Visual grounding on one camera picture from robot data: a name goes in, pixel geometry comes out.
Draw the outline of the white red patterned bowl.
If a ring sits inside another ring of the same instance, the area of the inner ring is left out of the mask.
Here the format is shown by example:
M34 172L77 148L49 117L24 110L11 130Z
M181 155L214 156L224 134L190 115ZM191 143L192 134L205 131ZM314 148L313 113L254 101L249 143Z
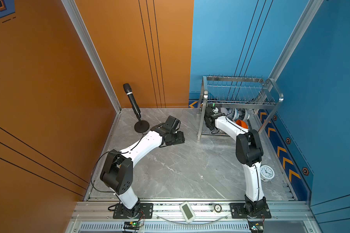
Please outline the white red patterned bowl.
M220 112L225 114L225 115L228 115L228 109L227 108L221 107L220 108Z

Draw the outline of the orange bowl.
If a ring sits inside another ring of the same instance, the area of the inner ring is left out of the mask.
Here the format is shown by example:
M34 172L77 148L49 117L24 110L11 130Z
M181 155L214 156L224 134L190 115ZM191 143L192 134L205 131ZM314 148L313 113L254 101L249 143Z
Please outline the orange bowl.
M242 128L248 129L247 123L245 123L243 120L236 120L236 124L241 126Z

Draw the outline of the dark flower-shaped bowl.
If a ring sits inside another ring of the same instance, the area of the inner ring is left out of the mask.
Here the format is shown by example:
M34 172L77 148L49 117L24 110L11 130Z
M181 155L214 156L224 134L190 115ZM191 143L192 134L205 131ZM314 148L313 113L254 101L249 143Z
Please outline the dark flower-shaped bowl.
M248 110L244 109L242 121L248 121L249 118L250 118L250 114L249 114Z

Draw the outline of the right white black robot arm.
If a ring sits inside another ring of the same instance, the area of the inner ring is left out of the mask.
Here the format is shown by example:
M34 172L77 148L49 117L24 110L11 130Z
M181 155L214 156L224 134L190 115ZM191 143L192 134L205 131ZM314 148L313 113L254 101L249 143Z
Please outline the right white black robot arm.
M235 140L236 158L243 165L246 179L245 203L230 204L232 217L272 218L261 181L263 148L259 133L239 126L213 107L206 107L204 120L211 131L221 130Z

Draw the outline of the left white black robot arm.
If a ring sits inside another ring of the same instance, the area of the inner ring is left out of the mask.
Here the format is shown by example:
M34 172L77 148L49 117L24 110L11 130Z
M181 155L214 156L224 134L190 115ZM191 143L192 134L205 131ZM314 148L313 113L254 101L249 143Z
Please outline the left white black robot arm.
M185 137L179 130L180 126L179 119L169 116L164 123L152 127L133 145L108 152L100 173L100 180L114 191L120 201L118 207L127 217L135 218L141 212L140 199L131 187L134 167L156 148L183 144Z

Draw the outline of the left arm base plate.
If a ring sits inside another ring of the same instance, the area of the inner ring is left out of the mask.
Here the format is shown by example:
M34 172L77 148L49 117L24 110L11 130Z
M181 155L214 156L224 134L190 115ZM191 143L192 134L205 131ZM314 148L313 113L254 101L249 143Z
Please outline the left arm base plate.
M114 219L139 219L144 217L151 219L153 214L152 203L137 203L132 209L126 208L123 204L117 204L113 213Z

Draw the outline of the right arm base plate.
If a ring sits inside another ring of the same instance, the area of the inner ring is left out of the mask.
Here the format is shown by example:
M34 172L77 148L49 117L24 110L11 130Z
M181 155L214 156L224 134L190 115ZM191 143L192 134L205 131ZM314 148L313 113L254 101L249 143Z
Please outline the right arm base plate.
M246 209L245 203L231 203L230 205L231 216L233 219L243 219L243 218L272 218L270 209L266 204L263 209L255 212L249 213Z

